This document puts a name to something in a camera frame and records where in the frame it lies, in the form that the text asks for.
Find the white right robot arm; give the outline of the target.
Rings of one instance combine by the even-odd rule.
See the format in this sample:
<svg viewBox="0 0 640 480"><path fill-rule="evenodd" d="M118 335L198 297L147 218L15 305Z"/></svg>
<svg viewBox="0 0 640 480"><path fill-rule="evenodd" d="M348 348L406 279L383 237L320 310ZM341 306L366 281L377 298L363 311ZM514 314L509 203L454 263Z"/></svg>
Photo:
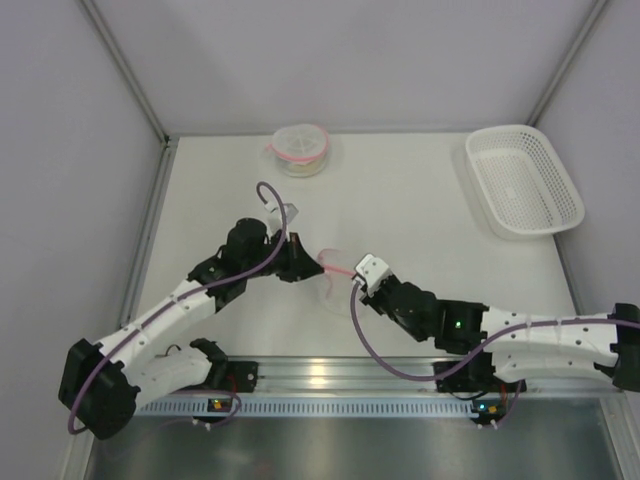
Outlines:
<svg viewBox="0 0 640 480"><path fill-rule="evenodd" d="M548 318L439 299L393 274L374 284L354 276L350 303L353 320L358 318L355 305L362 303L413 340L433 340L438 350L458 358L431 375L405 373L383 360L357 326L370 357L404 380L438 382L468 369L481 389L493 380L512 385L553 377L603 380L629 392L639 389L639 309L633 304L617 303L612 312L592 316Z"/></svg>

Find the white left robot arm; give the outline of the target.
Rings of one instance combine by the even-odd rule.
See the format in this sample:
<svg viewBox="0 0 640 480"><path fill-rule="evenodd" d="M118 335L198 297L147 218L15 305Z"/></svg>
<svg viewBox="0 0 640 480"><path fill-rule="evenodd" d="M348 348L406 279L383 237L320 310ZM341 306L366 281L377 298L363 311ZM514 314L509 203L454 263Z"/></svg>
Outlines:
<svg viewBox="0 0 640 480"><path fill-rule="evenodd" d="M297 233L269 233L260 220L239 220L225 244L157 306L96 342L81 339L69 349L58 392L69 410L69 433L109 439L145 405L182 389L238 392L236 365L215 341L197 338L176 353L171 345L244 294L251 279L297 283L323 272Z"/></svg>

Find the white mesh laundry bag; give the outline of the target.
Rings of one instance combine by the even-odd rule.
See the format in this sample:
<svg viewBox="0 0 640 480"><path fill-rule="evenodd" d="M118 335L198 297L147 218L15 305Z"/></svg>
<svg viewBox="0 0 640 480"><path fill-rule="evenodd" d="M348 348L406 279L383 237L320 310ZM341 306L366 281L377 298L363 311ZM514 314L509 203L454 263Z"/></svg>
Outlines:
<svg viewBox="0 0 640 480"><path fill-rule="evenodd" d="M350 250L325 248L317 255L324 273L318 279L320 304L335 315L349 318L351 313L352 278L362 256Z"/></svg>
<svg viewBox="0 0 640 480"><path fill-rule="evenodd" d="M324 169L329 147L330 137L323 127L304 123L278 129L267 150L284 174L306 178Z"/></svg>

